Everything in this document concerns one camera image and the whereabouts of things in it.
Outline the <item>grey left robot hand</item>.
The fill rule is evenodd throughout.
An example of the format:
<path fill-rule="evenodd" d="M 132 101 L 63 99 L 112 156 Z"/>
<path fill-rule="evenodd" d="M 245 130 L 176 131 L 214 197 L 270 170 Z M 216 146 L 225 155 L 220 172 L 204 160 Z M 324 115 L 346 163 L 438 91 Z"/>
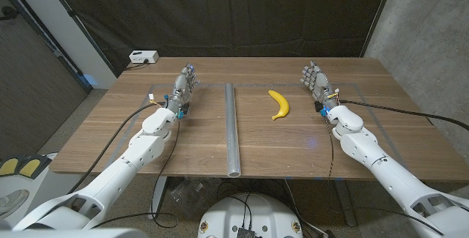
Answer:
<path fill-rule="evenodd" d="M 174 82 L 173 92 L 169 95 L 167 108 L 174 113 L 180 111 L 187 113 L 193 94 L 193 88 L 197 85 L 195 69 L 191 63 L 187 63 Z"/>

